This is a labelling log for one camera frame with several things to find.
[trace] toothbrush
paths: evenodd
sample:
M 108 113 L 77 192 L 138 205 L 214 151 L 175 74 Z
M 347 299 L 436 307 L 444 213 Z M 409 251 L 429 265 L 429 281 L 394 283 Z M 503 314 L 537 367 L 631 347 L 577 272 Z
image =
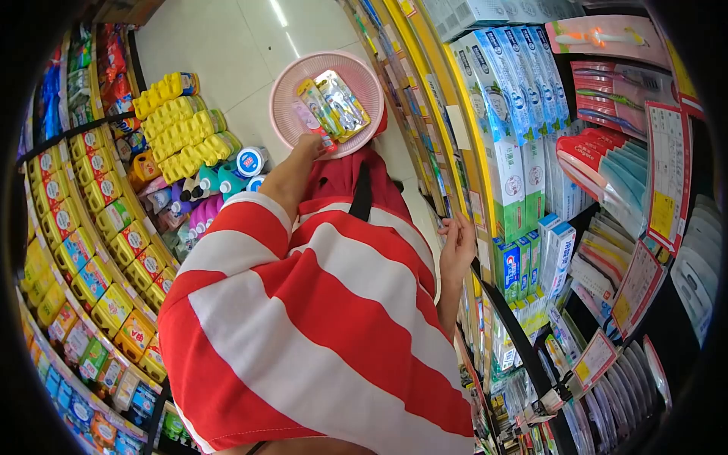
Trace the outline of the toothbrush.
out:
M 577 89 L 577 95 L 593 96 L 596 98 L 605 98 L 607 100 L 612 100 L 615 103 L 624 104 L 625 106 L 629 106 L 632 109 L 638 109 L 639 111 L 644 111 L 644 107 L 638 105 L 637 103 L 634 103 L 633 101 L 629 100 L 624 95 L 616 95 L 614 93 L 605 93 L 605 92 L 600 92 L 598 90 L 591 90 L 591 89 Z
M 616 79 L 618 81 L 627 82 L 628 84 L 636 85 L 637 87 L 642 87 L 642 88 L 648 89 L 652 92 L 660 91 L 660 85 L 657 83 L 657 80 L 652 77 L 648 77 L 648 76 L 644 76 L 644 75 L 642 76 L 642 80 L 638 81 L 638 80 L 626 77 L 622 73 L 617 73 L 616 71 L 602 71 L 599 69 L 591 69 L 591 68 L 577 68 L 574 70 L 574 74 L 578 75 L 578 76 L 608 77 L 610 79 Z
M 583 109 L 583 108 L 579 109 L 579 114 L 588 115 L 588 116 L 596 117 L 598 119 L 614 122 L 614 123 L 618 124 L 619 126 L 621 126 L 622 128 L 627 128 L 628 130 L 632 130 L 633 132 L 636 132 L 642 138 L 647 138 L 647 134 L 644 131 L 640 130 L 639 128 L 637 128 L 636 126 L 634 126 L 633 124 L 631 124 L 627 120 L 624 120 L 621 117 L 605 114 L 604 112 L 595 111 L 594 109 Z

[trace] basket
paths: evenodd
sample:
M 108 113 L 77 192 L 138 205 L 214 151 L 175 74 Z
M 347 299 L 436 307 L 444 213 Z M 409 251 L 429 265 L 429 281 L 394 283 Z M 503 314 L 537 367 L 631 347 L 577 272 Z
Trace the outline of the basket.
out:
M 374 136 L 384 114 L 384 91 L 376 73 L 356 55 L 342 51 L 324 51 L 305 55 L 291 63 L 278 76 L 270 97 L 270 117 L 273 129 L 290 149 L 298 137 L 311 132 L 291 108 L 296 89 L 305 79 L 313 79 L 332 69 L 347 83 L 350 90 L 369 114 L 371 123 L 345 143 L 337 143 L 339 150 L 320 159 L 341 158 L 359 150 Z

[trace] price tag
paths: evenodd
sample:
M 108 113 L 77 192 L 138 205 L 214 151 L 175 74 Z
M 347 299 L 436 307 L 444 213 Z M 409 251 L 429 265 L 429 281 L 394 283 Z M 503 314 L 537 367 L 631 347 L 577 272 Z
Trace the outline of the price tag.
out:
M 616 359 L 614 345 L 604 335 L 604 331 L 598 329 L 572 368 L 582 390 L 586 392 Z
M 687 115 L 679 108 L 645 103 L 649 120 L 652 206 L 647 235 L 677 256 L 690 198 L 692 153 Z
M 642 240 L 638 240 L 612 307 L 612 317 L 622 339 L 639 324 L 666 274 L 666 268 Z

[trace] striped shirt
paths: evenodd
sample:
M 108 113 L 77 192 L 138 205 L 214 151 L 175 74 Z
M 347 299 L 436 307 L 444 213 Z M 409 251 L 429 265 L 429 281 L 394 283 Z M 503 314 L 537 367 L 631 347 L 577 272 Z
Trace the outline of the striped shirt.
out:
M 471 454 L 470 399 L 409 222 L 351 197 L 230 198 L 159 313 L 180 417 L 206 453 L 328 436 L 379 455 Z

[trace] hand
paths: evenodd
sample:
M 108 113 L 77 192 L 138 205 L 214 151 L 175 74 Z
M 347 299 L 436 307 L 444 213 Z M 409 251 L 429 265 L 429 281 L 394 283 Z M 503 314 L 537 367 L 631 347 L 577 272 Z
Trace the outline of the hand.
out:
M 438 234 L 448 238 L 440 252 L 440 280 L 443 287 L 461 288 L 477 251 L 475 227 L 462 213 L 455 213 L 455 218 L 445 218 L 443 224 L 445 227 L 438 229 Z
M 326 153 L 323 147 L 323 139 L 318 134 L 302 134 L 298 137 L 298 143 L 293 147 L 291 156 L 302 157 L 314 161 Z

